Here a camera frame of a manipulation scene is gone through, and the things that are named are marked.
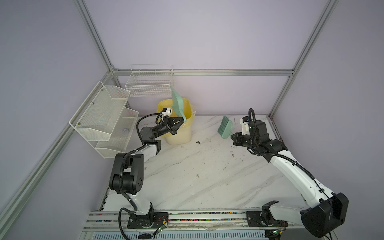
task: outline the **black mounting plate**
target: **black mounting plate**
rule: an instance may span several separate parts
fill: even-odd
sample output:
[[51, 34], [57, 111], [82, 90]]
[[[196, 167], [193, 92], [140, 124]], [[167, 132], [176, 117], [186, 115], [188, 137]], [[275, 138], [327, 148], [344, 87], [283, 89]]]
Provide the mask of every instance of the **black mounting plate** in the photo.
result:
[[[248, 227], [266, 227], [266, 225], [264, 225], [262, 222], [261, 213], [262, 213], [261, 211], [245, 212], [245, 214], [247, 215]], [[270, 227], [281, 227], [281, 224], [282, 224], [282, 221], [276, 221]]]
[[[154, 222], [153, 222], [153, 225], [150, 226], [149, 228], [155, 228], [155, 229], [158, 229], [159, 227], [161, 227], [163, 225], [163, 221], [166, 220], [168, 221], [168, 213], [167, 212], [155, 212], [154, 214]], [[140, 221], [139, 219], [134, 219], [134, 218], [130, 218], [129, 221], [128, 221], [128, 225], [127, 225], [127, 228], [129, 229], [145, 229], [143, 227], [143, 225], [145, 226], [147, 223], [146, 222], [143, 222], [143, 221]]]

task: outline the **brush head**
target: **brush head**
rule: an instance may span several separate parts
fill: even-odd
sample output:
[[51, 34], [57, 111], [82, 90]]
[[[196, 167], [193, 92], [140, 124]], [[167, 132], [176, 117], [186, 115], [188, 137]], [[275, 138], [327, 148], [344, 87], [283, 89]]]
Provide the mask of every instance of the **brush head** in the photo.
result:
[[221, 121], [220, 127], [217, 132], [221, 135], [222, 138], [226, 139], [230, 135], [232, 135], [232, 121], [229, 120], [227, 116], [223, 116], [223, 120]]

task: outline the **white wire basket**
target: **white wire basket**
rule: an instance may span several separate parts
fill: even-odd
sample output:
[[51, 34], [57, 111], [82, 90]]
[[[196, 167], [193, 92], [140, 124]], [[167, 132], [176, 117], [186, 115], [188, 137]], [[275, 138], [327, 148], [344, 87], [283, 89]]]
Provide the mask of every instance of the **white wire basket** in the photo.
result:
[[172, 65], [131, 65], [131, 71], [125, 85], [130, 96], [172, 96]]
[[71, 118], [70, 125], [95, 148], [103, 158], [114, 158], [125, 152], [139, 112], [126, 108], [129, 91], [117, 86], [100, 88], [85, 112]]

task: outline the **white marble table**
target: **white marble table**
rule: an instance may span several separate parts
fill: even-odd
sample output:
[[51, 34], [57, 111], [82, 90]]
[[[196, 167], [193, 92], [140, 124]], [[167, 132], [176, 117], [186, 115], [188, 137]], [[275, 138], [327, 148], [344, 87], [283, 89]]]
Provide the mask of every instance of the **white marble table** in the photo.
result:
[[[241, 131], [241, 117], [229, 116], [233, 133]], [[266, 116], [257, 115], [256, 119], [266, 123], [270, 138], [275, 139]], [[230, 138], [220, 137], [221, 120], [222, 116], [196, 116], [192, 140], [187, 144], [172, 146], [162, 139], [161, 152], [144, 164], [139, 194], [146, 196], [155, 210], [245, 209], [271, 200], [304, 205], [299, 191], [276, 167], [251, 155], [245, 147], [233, 146]], [[155, 117], [143, 120], [140, 129], [154, 126], [154, 121]], [[128, 149], [139, 146], [133, 132]], [[110, 190], [104, 211], [128, 206], [122, 195]]]

